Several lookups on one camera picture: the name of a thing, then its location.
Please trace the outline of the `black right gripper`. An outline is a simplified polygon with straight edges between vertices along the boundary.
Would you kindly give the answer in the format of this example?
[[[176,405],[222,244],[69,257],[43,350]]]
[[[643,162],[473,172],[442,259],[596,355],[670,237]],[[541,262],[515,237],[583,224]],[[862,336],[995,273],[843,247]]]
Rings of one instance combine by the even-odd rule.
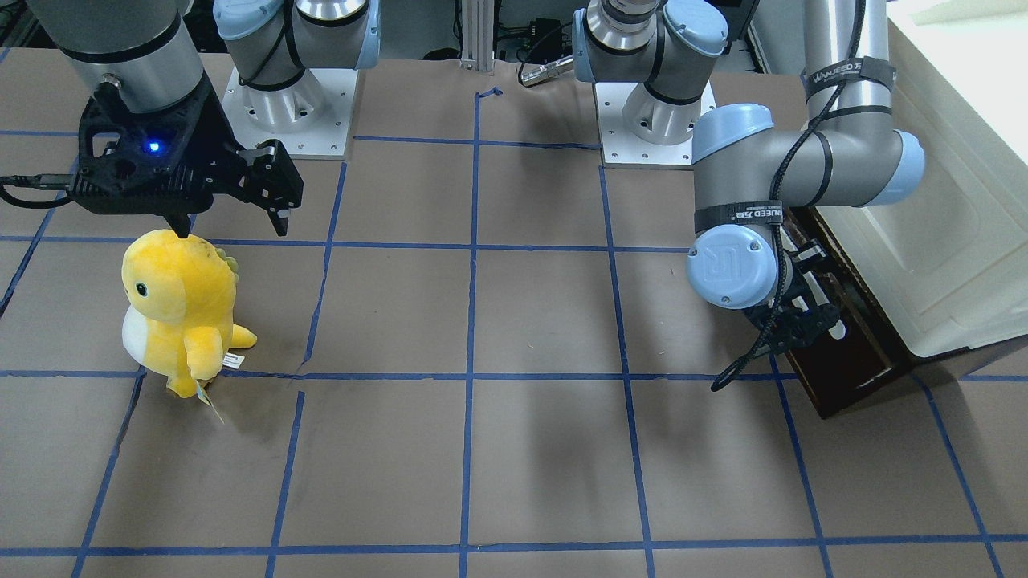
[[[95,214],[166,216],[185,240],[214,194],[241,190],[238,200],[264,209],[285,237],[304,180],[282,141],[241,149],[206,74],[182,100],[150,113],[132,112],[119,88],[100,82],[81,116],[80,162],[67,194]]]

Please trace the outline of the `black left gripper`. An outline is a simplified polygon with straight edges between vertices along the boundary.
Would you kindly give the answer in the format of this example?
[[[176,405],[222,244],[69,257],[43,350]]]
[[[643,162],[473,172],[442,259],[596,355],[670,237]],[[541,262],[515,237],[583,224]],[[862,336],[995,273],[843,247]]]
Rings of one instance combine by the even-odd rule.
[[[782,354],[793,348],[809,347],[836,322],[832,312],[827,312],[833,310],[832,306],[804,312],[793,303],[794,299],[806,291],[802,275],[808,270],[812,273],[823,260],[827,260],[827,253],[816,241],[805,242],[797,251],[790,252],[792,281],[785,290],[782,304],[777,310],[779,316],[773,322],[769,336],[757,347],[757,354]]]

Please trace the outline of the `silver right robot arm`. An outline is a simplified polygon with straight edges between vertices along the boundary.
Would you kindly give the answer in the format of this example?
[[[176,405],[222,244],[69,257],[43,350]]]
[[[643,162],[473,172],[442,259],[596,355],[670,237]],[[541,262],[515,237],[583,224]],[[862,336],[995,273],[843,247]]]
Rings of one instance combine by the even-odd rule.
[[[341,157],[355,85],[376,66],[377,1],[216,1],[235,79],[220,98],[177,1],[31,1],[91,96],[69,175],[4,178],[62,190],[93,214],[155,215],[179,237],[216,195],[267,212],[276,234],[304,197],[294,157]]]

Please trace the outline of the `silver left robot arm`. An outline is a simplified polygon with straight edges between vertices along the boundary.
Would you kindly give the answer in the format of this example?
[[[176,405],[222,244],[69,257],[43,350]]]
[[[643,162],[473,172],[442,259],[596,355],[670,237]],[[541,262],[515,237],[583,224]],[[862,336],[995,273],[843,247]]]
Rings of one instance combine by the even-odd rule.
[[[706,1],[591,1],[573,16],[575,74],[635,82],[653,112],[635,131],[654,139],[658,114],[691,134],[696,242],[686,258],[698,296],[745,313],[757,351],[804,348],[838,326],[816,303],[810,264],[790,256],[785,210],[895,204],[921,183],[919,140],[892,119],[884,1],[805,4],[805,129],[776,128],[761,104],[700,103],[729,22]]]

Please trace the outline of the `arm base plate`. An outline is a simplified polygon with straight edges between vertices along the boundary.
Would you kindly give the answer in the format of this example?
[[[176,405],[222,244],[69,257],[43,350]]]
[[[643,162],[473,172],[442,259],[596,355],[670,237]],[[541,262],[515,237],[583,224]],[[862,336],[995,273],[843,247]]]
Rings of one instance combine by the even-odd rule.
[[[360,72],[308,69],[292,87],[262,92],[238,85],[233,70],[222,107],[247,149],[279,140],[294,160],[345,160]]]
[[[598,82],[594,95],[607,168],[691,169],[694,125],[715,109],[709,83],[687,105],[659,101],[640,82]]]

